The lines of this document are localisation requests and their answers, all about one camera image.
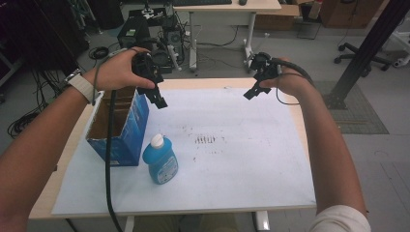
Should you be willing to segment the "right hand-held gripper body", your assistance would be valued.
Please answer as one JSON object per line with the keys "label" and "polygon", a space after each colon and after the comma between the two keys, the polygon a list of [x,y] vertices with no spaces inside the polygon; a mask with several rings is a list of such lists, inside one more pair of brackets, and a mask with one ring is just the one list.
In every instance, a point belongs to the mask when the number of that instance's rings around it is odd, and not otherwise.
{"label": "right hand-held gripper body", "polygon": [[280,65],[274,63],[269,54],[259,52],[251,58],[250,68],[255,71],[253,77],[257,81],[263,81],[278,77]]}

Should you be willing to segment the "blue cardboard box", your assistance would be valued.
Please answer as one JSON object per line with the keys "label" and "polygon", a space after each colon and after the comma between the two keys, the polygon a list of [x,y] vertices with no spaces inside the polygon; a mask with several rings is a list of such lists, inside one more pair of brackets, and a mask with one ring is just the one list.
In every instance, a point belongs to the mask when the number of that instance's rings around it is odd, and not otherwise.
{"label": "blue cardboard box", "polygon": [[[108,115],[111,92],[106,91],[97,102],[86,140],[104,160],[107,142]],[[113,132],[111,138],[110,165],[138,166],[149,116],[144,95],[133,87],[116,92]]]}

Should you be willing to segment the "blue bottle with white cap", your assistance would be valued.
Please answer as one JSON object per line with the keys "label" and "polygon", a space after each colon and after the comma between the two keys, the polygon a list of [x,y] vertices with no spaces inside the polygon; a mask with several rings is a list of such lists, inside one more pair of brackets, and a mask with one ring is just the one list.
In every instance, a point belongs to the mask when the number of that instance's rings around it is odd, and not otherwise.
{"label": "blue bottle with white cap", "polygon": [[172,142],[160,133],[153,136],[142,157],[148,165],[153,182],[157,185],[167,183],[178,172],[179,165]]}

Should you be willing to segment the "person's right hand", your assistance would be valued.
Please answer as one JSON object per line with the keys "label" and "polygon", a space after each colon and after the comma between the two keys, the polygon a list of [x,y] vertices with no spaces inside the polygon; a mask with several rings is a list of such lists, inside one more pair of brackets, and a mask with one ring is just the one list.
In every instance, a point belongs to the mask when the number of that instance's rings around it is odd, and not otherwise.
{"label": "person's right hand", "polygon": [[263,80],[259,84],[262,88],[278,88],[281,92],[299,98],[314,87],[303,76],[291,68],[283,68],[282,75],[274,79]]}

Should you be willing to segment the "person's left hand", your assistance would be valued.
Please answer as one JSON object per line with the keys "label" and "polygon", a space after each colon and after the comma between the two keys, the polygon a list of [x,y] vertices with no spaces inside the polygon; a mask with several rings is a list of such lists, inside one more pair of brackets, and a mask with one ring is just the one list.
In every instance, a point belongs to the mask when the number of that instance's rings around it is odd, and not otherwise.
{"label": "person's left hand", "polygon": [[147,52],[141,47],[132,47],[108,59],[98,68],[87,72],[84,77],[100,91],[118,90],[128,86],[138,87],[138,78],[132,72],[132,57]]}

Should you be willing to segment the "light wooden table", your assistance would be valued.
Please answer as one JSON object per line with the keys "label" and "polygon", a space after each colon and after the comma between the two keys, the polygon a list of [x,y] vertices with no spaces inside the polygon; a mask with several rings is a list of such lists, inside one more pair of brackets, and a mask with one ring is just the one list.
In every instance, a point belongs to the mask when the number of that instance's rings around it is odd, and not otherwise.
{"label": "light wooden table", "polygon": [[167,135],[177,176],[156,185],[141,163],[111,170],[120,217],[313,209],[302,113],[276,91],[251,101],[250,78],[168,79],[165,109],[150,109],[145,136]]}

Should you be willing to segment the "small black computer tower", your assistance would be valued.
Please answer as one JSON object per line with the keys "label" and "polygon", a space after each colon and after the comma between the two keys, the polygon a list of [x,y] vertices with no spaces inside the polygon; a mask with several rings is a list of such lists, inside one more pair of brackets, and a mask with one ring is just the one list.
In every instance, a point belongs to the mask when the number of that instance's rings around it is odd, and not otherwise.
{"label": "small black computer tower", "polygon": [[174,51],[177,53],[177,62],[182,63],[184,61],[184,49],[181,28],[164,27],[163,33],[166,43],[172,45],[174,47]]}

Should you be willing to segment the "brown cardboard box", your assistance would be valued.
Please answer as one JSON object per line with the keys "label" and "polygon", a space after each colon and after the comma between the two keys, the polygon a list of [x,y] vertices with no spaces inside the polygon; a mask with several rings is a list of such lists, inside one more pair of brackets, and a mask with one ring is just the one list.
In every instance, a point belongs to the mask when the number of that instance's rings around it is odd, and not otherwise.
{"label": "brown cardboard box", "polygon": [[282,5],[281,9],[274,12],[258,12],[256,14],[254,28],[258,30],[290,30],[295,17],[300,15],[297,5]]}

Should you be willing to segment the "white table mat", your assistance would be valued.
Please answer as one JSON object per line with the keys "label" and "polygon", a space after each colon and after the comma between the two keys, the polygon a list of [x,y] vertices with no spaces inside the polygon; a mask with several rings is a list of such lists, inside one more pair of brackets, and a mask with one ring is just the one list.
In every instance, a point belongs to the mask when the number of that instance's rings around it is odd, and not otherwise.
{"label": "white table mat", "polygon": [[155,184],[146,163],[114,167],[80,141],[52,209],[56,216],[234,212],[312,207],[306,152],[290,108],[274,94],[248,101],[241,88],[163,91],[149,107],[145,137],[168,137],[176,176]]}

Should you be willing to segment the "black keyboard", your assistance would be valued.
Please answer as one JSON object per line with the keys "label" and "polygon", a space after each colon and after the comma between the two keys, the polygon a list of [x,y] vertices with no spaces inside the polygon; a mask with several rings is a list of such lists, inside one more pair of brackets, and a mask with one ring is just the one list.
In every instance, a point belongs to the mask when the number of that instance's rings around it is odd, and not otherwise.
{"label": "black keyboard", "polygon": [[175,7],[230,5],[232,0],[172,0]]}

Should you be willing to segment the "black office chair base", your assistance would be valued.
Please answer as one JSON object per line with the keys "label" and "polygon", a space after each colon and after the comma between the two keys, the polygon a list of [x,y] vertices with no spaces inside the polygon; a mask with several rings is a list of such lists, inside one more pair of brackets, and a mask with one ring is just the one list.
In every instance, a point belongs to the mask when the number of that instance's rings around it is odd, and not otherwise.
{"label": "black office chair base", "polygon": [[[351,54],[342,54],[342,51],[344,51],[345,49],[350,50]],[[382,67],[380,68],[380,70],[383,72],[387,71],[393,64],[390,60],[379,57],[377,54],[367,56],[358,47],[354,46],[351,43],[340,44],[337,47],[337,50],[340,52],[340,54],[334,59],[335,64],[339,64],[342,60],[354,60],[355,58],[358,58],[360,61],[364,61],[366,63],[362,76],[366,76],[372,71],[372,68],[370,66],[371,62],[381,64]]]}

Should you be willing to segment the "grey floor mat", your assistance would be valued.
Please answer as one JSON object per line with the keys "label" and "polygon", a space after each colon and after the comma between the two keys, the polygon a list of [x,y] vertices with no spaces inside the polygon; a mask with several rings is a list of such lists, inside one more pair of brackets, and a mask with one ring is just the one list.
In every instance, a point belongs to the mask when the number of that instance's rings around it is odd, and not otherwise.
{"label": "grey floor mat", "polygon": [[353,86],[343,102],[344,107],[330,110],[342,133],[389,133],[357,84]]}

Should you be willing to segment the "black metal pillar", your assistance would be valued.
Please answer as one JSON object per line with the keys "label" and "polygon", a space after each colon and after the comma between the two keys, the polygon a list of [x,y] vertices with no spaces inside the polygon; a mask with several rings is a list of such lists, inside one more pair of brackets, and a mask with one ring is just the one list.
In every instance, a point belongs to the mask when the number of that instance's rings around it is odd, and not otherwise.
{"label": "black metal pillar", "polygon": [[[392,35],[410,10],[410,0],[390,0],[378,17],[359,49],[367,56],[374,55]],[[351,60],[332,91],[323,97],[329,109],[344,107],[344,100],[359,80],[366,63],[358,58]]]}

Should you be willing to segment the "dark curtain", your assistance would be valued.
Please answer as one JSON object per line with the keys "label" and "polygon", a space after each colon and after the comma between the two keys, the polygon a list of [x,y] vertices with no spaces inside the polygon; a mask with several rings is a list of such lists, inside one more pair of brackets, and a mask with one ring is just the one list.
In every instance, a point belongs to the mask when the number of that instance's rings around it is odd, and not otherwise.
{"label": "dark curtain", "polygon": [[67,0],[0,0],[0,27],[40,72],[69,75],[89,48]]}

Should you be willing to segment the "person's white sleeve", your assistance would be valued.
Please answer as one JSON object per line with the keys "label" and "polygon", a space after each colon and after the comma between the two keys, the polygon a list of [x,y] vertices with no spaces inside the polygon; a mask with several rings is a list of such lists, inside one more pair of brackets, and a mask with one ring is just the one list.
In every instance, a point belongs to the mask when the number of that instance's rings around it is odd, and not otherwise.
{"label": "person's white sleeve", "polygon": [[308,232],[371,232],[371,226],[358,210],[335,205],[319,213]]}

